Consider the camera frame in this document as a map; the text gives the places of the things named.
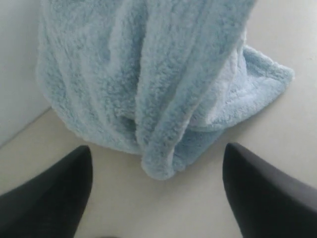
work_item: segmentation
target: floor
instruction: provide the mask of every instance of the floor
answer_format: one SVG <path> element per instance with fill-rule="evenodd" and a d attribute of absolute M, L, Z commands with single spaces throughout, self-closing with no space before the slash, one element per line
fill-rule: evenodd
<path fill-rule="evenodd" d="M 229 141 L 317 187 L 317 1 L 260 0 L 249 23 L 249 44 L 295 69 L 287 92 L 168 181 L 147 177 L 138 157 L 90 144 L 95 181 L 76 238 L 240 238 L 221 181 Z M 0 150 L 0 192 L 81 144 L 47 112 Z"/>

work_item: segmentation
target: light blue fleece blanket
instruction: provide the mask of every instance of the light blue fleece blanket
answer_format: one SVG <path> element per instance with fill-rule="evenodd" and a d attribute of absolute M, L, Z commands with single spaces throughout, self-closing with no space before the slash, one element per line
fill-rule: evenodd
<path fill-rule="evenodd" d="M 293 78 L 244 44 L 255 2 L 42 0 L 38 84 L 78 136 L 168 179 Z"/>

